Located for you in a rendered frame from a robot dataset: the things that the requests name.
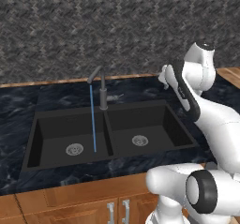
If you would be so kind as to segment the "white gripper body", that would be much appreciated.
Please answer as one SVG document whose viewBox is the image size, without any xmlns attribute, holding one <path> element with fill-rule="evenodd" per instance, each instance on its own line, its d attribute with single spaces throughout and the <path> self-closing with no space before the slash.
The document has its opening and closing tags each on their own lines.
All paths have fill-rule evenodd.
<svg viewBox="0 0 240 224">
<path fill-rule="evenodd" d="M 174 76 L 173 66 L 165 65 L 158 75 L 158 80 L 164 84 L 165 90 L 167 90 L 169 87 L 175 89 L 177 87 L 177 81 Z"/>
</svg>

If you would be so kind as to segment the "black double sink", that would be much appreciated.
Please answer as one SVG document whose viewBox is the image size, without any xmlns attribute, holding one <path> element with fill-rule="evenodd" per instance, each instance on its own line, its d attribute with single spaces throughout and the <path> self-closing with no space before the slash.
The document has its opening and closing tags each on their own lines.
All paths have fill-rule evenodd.
<svg viewBox="0 0 240 224">
<path fill-rule="evenodd" d="M 135 157 L 195 147 L 197 142 L 164 100 L 116 104 L 106 111 L 94 108 L 97 152 L 94 152 L 91 107 L 36 112 L 22 170 L 58 168 L 88 162 Z M 132 143 L 143 135 L 148 144 Z M 83 152 L 75 157 L 66 148 L 80 143 Z"/>
</svg>

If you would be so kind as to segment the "grey sink faucet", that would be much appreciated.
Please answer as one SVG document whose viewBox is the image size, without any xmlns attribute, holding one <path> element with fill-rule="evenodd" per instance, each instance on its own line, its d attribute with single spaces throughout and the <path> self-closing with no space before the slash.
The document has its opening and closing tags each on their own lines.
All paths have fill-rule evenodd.
<svg viewBox="0 0 240 224">
<path fill-rule="evenodd" d="M 93 73 L 87 79 L 87 83 L 92 84 L 93 80 L 95 79 L 95 77 L 97 75 L 100 75 L 100 89 L 99 89 L 100 105 L 99 105 L 99 108 L 103 111 L 106 111 L 108 109 L 107 88 L 106 88 L 106 83 L 105 83 L 105 71 L 104 71 L 103 66 L 96 67 L 96 69 L 93 71 Z"/>
</svg>

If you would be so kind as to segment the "round metal sink drain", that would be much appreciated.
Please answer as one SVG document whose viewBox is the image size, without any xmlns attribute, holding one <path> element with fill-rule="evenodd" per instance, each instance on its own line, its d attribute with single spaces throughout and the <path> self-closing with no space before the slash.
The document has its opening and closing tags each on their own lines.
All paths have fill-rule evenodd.
<svg viewBox="0 0 240 224">
<path fill-rule="evenodd" d="M 132 143 L 136 146 L 143 147 L 148 144 L 148 139 L 143 135 L 136 135 L 132 138 Z"/>
<path fill-rule="evenodd" d="M 66 154 L 72 157 L 78 156 L 83 152 L 83 146 L 80 143 L 70 144 L 66 148 Z"/>
</svg>

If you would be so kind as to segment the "blue water stream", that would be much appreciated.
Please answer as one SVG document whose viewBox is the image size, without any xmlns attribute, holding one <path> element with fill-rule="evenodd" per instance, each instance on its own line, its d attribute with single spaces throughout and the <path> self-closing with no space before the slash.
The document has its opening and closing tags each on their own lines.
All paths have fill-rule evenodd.
<svg viewBox="0 0 240 224">
<path fill-rule="evenodd" d="M 95 125 L 95 112 L 94 112 L 94 97 L 93 97 L 93 86 L 90 84 L 90 104 L 91 104 L 91 115 L 92 115 L 92 132 L 94 142 L 94 152 L 97 152 L 97 140 L 96 140 L 96 125 Z"/>
</svg>

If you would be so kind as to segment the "wooden cupboard door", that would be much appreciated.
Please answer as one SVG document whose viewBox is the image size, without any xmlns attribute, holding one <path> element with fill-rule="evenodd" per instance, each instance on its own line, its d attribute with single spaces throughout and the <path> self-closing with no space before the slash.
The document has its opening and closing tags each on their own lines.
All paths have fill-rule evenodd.
<svg viewBox="0 0 240 224">
<path fill-rule="evenodd" d="M 134 194 L 118 199 L 118 224 L 122 223 L 126 208 L 123 200 L 129 200 L 129 224 L 145 224 L 145 220 L 155 210 L 158 204 L 158 195 L 151 193 Z"/>
<path fill-rule="evenodd" d="M 117 224 L 117 199 L 74 204 L 26 215 L 27 224 L 108 224 L 110 220 L 107 203 L 114 202 L 114 224 Z"/>
</svg>

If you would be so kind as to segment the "wooden false drawer front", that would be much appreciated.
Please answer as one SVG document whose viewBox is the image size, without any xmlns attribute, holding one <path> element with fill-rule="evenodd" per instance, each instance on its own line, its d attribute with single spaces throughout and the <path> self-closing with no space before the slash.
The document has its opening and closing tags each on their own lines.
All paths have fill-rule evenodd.
<svg viewBox="0 0 240 224">
<path fill-rule="evenodd" d="M 123 195 L 147 193 L 146 173 L 103 179 L 76 185 L 45 188 L 16 196 L 27 212 L 71 203 L 90 202 Z"/>
</svg>

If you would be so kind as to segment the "narrow wooden cupboard front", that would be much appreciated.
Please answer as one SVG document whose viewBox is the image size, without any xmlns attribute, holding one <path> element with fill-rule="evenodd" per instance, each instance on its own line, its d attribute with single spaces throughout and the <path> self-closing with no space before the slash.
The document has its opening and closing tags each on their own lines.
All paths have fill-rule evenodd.
<svg viewBox="0 0 240 224">
<path fill-rule="evenodd" d="M 24 224 L 13 195 L 0 196 L 0 224 Z"/>
</svg>

